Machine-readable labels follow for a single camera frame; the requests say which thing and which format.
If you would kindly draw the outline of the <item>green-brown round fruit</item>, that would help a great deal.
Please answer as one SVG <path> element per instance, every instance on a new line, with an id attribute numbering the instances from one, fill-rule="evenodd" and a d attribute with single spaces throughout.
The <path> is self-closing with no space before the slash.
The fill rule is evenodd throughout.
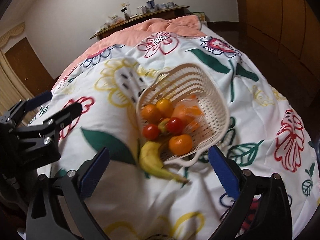
<path id="1" fill-rule="evenodd" d="M 169 122 L 169 118 L 162 119 L 161 122 L 158 124 L 158 129 L 161 131 L 162 134 L 168 134 L 168 130 L 166 128 L 167 123 Z"/>

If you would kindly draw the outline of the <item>pink quilt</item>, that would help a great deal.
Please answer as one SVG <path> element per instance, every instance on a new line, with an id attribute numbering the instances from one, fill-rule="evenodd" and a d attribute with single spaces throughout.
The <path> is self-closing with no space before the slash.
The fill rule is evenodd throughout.
<path id="1" fill-rule="evenodd" d="M 203 37 L 205 34 L 201 31 L 201 28 L 202 24 L 195 15 L 182 16 L 173 20 L 152 18 L 135 24 L 132 27 L 117 31 L 109 37 L 103 38 L 91 45 L 62 72 L 55 84 L 58 85 L 62 80 L 66 79 L 82 61 L 109 46 L 124 44 L 134 47 L 143 39 L 160 31 L 176 33 L 177 35 L 185 37 Z"/>

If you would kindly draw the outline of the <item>wooden wardrobe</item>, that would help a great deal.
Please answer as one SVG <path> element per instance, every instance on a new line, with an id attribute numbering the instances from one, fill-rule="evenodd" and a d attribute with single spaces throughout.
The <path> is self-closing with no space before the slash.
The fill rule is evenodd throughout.
<path id="1" fill-rule="evenodd" d="M 319 20 L 306 0 L 237 0 L 249 37 L 289 67 L 309 94 L 319 91 Z"/>

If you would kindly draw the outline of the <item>blue mug on shelf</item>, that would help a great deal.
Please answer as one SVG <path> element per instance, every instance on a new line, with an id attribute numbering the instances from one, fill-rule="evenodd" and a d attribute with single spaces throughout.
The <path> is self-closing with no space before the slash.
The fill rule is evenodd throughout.
<path id="1" fill-rule="evenodd" d="M 156 6 L 154 0 L 149 0 L 146 2 L 146 6 L 150 12 L 156 11 Z"/>

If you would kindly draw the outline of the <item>small orange fruit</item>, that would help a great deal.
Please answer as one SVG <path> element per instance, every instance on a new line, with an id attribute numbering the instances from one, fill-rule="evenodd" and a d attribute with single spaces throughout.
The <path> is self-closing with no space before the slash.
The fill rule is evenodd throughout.
<path id="1" fill-rule="evenodd" d="M 156 103 L 156 107 L 160 111 L 163 118 L 170 118 L 174 111 L 173 104 L 168 99 L 159 100 Z"/>

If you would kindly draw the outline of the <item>brown wooden door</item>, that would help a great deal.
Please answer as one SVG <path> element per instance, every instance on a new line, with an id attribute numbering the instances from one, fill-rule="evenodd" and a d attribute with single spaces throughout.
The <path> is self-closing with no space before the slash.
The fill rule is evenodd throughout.
<path id="1" fill-rule="evenodd" d="M 26 37 L 4 55 L 12 70 L 34 96 L 52 89 L 54 79 L 44 68 Z"/>

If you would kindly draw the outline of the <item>plastic bag of oranges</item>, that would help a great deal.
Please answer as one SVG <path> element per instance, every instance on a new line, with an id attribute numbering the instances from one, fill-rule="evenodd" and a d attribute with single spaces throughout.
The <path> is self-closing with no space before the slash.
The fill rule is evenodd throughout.
<path id="1" fill-rule="evenodd" d="M 204 113 L 200 109 L 197 96 L 191 94 L 176 103 L 172 118 L 177 117 L 184 123 L 184 133 L 193 133 L 200 127 L 200 122 L 204 119 Z"/>

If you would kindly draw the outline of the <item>yellow banana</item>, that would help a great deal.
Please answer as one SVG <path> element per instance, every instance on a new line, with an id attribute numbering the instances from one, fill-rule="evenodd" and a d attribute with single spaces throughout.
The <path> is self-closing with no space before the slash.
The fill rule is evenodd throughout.
<path id="1" fill-rule="evenodd" d="M 186 184 L 189 182 L 187 178 L 179 174 L 172 173 L 164 168 L 161 160 L 161 154 L 168 149 L 168 141 L 156 142 L 147 141 L 140 150 L 139 165 L 140 168 L 157 178 L 165 180 L 175 180 L 178 183 Z"/>

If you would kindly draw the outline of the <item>large orange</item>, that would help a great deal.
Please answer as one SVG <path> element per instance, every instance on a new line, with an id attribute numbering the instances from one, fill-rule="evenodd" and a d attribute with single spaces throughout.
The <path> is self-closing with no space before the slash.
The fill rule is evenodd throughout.
<path id="1" fill-rule="evenodd" d="M 174 136 L 169 140 L 169 150 L 176 156 L 189 153 L 193 148 L 192 137 L 188 134 Z"/>

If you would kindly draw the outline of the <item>floral white bed sheet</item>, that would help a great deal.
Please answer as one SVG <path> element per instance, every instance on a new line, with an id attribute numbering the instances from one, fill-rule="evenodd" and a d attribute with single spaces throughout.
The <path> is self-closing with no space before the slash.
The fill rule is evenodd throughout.
<path id="1" fill-rule="evenodd" d="M 292 233 L 319 206 L 316 151 L 304 122 L 253 62 L 214 34 L 121 35 L 91 46 L 30 124 L 73 103 L 61 158 L 38 170 L 61 177 L 107 148 L 111 161 L 87 206 L 110 239 L 208 239 L 231 209 L 208 160 L 223 154 L 257 176 L 281 176 Z"/>

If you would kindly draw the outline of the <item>beige curtain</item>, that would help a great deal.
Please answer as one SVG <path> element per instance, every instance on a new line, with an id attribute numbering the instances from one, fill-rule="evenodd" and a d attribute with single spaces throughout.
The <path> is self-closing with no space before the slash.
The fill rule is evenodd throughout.
<path id="1" fill-rule="evenodd" d="M 1 36 L 1 48 L 3 48 L 8 41 L 23 33 L 25 23 L 22 22 Z M 13 71 L 3 51 L 0 54 L 0 80 L 1 80 L 1 115 L 3 115 L 10 107 L 20 100 L 31 99 L 33 94 L 23 84 L 16 73 Z"/>

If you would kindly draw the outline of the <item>wooden headboard shelf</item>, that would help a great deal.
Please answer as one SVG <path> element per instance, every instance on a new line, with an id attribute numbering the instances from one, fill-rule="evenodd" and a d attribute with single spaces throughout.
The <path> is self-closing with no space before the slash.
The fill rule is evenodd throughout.
<path id="1" fill-rule="evenodd" d="M 165 19 L 165 20 L 172 20 L 177 17 L 184 16 L 186 14 L 185 11 L 188 8 L 190 8 L 190 7 L 187 5 L 180 5 L 180 6 L 173 7 L 173 8 L 167 9 L 167 10 L 159 10 L 156 12 L 150 12 L 147 14 L 138 15 L 137 17 L 134 17 L 131 20 L 120 22 L 120 23 L 117 23 L 117 24 L 110 26 L 106 29 L 98 31 L 93 36 L 91 36 L 89 39 L 91 40 L 91 39 L 97 38 L 98 40 L 101 40 L 103 38 L 110 36 L 111 34 L 115 33 L 116 31 L 123 30 L 125 28 L 131 27 L 131 26 L 138 24 L 138 23 L 142 23 L 142 22 L 149 20 L 149 19 L 152 19 L 152 18 L 161 18 L 161 19 Z"/>

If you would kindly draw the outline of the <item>white plastic perforated basket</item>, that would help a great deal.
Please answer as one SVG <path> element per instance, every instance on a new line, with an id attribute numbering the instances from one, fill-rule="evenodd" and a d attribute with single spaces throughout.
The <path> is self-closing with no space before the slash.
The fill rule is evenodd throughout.
<path id="1" fill-rule="evenodd" d="M 181 156 L 166 151 L 161 154 L 161 160 L 165 165 L 190 167 L 224 137 L 229 126 L 229 109 L 208 71 L 193 63 L 160 73 L 142 92 L 136 103 L 140 129 L 147 123 L 140 114 L 143 107 L 163 99 L 172 103 L 173 115 L 184 123 L 184 133 L 191 136 L 193 148 Z"/>

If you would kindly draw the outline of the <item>red tomato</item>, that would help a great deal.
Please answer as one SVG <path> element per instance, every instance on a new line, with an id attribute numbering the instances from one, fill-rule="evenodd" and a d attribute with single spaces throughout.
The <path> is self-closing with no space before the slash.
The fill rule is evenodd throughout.
<path id="1" fill-rule="evenodd" d="M 157 125 L 148 124 L 143 127 L 142 135 L 147 140 L 156 140 L 160 135 L 160 130 Z"/>
<path id="2" fill-rule="evenodd" d="M 182 134 L 184 130 L 184 123 L 181 119 L 173 117 L 169 119 L 166 128 L 170 134 L 179 135 Z"/>

